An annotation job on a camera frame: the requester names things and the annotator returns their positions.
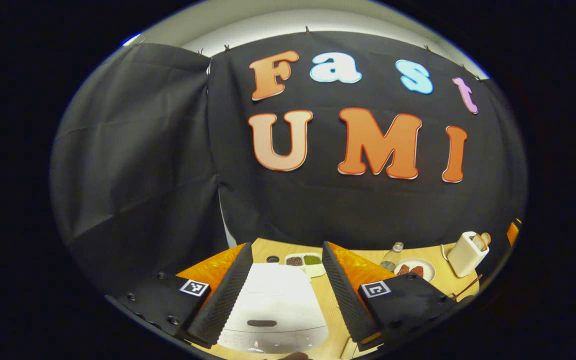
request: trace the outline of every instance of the black fabric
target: black fabric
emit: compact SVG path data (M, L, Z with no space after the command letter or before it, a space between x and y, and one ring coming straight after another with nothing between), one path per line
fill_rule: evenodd
M50 165L55 218L105 294L227 249L206 125L209 62L167 45L120 48L66 110Z
M278 78L285 84L283 93L253 101L256 84L250 64L290 50L299 59L290 63L290 78ZM352 56L361 80L345 84L311 79L311 60L327 52ZM403 86L395 68L402 59L425 66L432 93ZM452 82L456 77L471 88L478 114L464 105ZM525 161L517 162L522 150L514 119L498 96L440 55L368 34L287 34L217 54L208 77L208 127L226 225L238 243L263 237L321 246L328 240L350 249L388 249L397 241L421 248L455 242L464 231L489 232L493 243L486 263L493 264L510 246L506 230L520 216L517 205L523 206L526 198L525 187L515 183L525 183L527 176ZM346 153L346 124L339 112L349 107L370 110L383 133L397 114L422 120L417 178L390 178L385 171L373 175L370 169L359 176L338 173ZM291 110L313 112L306 160L293 171L269 170L255 158L248 120L275 114L274 150L287 155L291 135L283 116ZM468 133L464 178L457 184L442 180L450 149L447 126ZM368 164L365 155L363 162Z

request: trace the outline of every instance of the chopsticks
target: chopsticks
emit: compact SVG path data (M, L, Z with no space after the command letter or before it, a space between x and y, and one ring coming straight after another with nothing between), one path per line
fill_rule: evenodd
M476 279L474 279L469 285L466 286L466 289L461 290L461 292L459 292L458 294L455 294L454 292L452 294L450 294L450 298L454 301L457 301L457 298L463 294L466 290L470 289L471 286L475 285L475 283L477 283L481 278L482 278L482 273L479 274L479 276L477 276Z

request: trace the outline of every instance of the green food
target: green food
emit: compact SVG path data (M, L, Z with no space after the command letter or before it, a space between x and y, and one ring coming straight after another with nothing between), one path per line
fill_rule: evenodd
M322 259L320 259L319 256L313 256L313 255L306 255L303 257L303 260L306 263L306 265L315 265L322 263Z

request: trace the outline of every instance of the screw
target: screw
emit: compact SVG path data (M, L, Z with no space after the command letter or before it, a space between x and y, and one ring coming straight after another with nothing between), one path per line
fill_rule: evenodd
M178 325L179 325L179 320L178 320L176 317L172 316L172 315L169 315L169 316L167 317L167 321L168 321L170 324L173 324L174 326L178 326Z

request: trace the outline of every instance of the light blue letter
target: light blue letter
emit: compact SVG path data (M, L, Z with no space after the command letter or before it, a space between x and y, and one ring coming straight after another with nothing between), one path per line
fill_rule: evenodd
M433 83L430 73L421 64L409 60L398 60L395 67L403 74L401 82L409 91L430 94L433 92Z
M331 83L339 80L354 84L362 79L362 74L355 67L355 59L343 52L325 52L313 57L312 62L317 65L310 70L310 77L316 82Z

